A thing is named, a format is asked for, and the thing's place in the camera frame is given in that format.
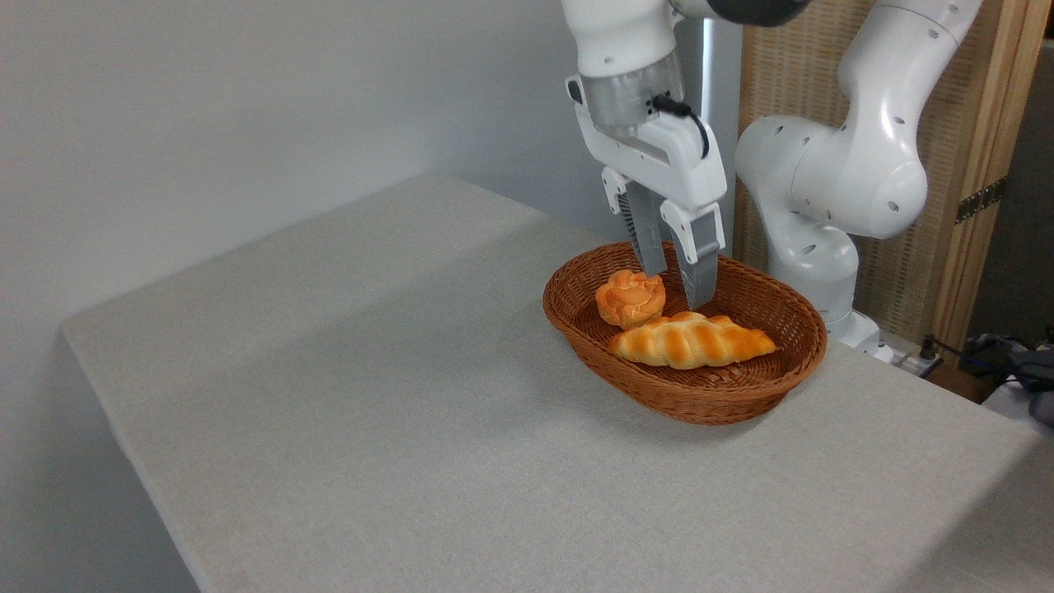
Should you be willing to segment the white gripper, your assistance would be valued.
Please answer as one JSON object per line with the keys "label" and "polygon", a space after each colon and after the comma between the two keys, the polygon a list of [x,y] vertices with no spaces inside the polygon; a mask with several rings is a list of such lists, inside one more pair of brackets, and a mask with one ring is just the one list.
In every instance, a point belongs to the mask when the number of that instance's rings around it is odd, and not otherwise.
{"label": "white gripper", "polygon": [[688,308],[704,307],[713,300],[725,248],[718,202],[727,183],[711,129],[663,90],[644,100],[645,121],[633,134],[604,132],[596,129],[583,79],[575,75],[565,83],[586,146],[606,166],[601,179],[609,209],[627,229],[643,273],[653,277],[667,269],[652,190],[667,199],[661,215],[674,232]]}

